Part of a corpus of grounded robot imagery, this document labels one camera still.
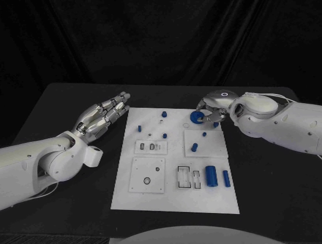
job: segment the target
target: blue disc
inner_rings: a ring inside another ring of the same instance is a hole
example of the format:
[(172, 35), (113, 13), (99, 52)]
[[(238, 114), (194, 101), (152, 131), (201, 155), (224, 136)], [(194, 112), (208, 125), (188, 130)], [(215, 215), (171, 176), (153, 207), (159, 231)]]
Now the blue disc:
[(194, 124), (202, 124), (204, 122), (198, 122), (197, 119), (204, 117), (204, 113), (199, 111), (192, 111), (189, 114), (189, 120)]

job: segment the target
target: robotic arm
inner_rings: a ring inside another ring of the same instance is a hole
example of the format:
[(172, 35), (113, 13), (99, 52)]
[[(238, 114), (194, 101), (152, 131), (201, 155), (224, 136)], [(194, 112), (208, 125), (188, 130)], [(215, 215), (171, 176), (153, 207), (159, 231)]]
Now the robotic arm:
[[(99, 165), (102, 150), (87, 146), (125, 114), (125, 92), (94, 104), (77, 118), (71, 131), (57, 137), (0, 149), (0, 210), (25, 201), (51, 184), (69, 180), (81, 165)], [(37, 166), (46, 172), (37, 175)]]
[[(287, 100), (280, 105), (268, 96)], [(302, 153), (322, 155), (322, 106), (297, 103), (277, 94), (244, 93), (240, 97), (228, 90), (217, 90), (201, 99), (195, 110), (211, 111), (197, 119), (221, 122), (227, 115), (234, 126), (250, 137)]]

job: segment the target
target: blue object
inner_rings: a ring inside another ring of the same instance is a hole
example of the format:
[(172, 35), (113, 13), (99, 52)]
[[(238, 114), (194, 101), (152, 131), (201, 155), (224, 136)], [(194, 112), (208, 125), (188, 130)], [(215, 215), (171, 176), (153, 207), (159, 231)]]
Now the blue object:
[(207, 166), (205, 167), (205, 171), (207, 171), (207, 186), (208, 187), (215, 187), (218, 185), (215, 167), (214, 166)]
[(195, 149), (197, 149), (197, 143), (192, 144), (191, 151), (195, 152)]
[(222, 170), (222, 178), (224, 178), (224, 185), (225, 185), (225, 187), (230, 187), (228, 171), (227, 170)]
[(192, 111), (189, 114), (189, 120), (194, 124), (202, 124), (204, 122), (198, 122), (197, 119), (204, 117), (204, 113), (199, 111)]

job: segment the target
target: black tabletop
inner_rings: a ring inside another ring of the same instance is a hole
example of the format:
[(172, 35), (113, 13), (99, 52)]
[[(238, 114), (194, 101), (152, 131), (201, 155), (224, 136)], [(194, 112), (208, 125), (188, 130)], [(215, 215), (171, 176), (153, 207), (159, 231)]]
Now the black tabletop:
[[(130, 93), (132, 107), (191, 109), (202, 96), (220, 88), (238, 95), (277, 93), (297, 99), (284, 87), (54, 83), (40, 97), (14, 144), (70, 130), (83, 110), (120, 91)], [(0, 211), (0, 233), (128, 237), (162, 227), (205, 225), (234, 228), (280, 241), (322, 241), (322, 161), (261, 138), (247, 137), (230, 119), (221, 126), (240, 215), (110, 210), (126, 118), (128, 115), (92, 144), (103, 150), (99, 167), (83, 165), (51, 195)]]

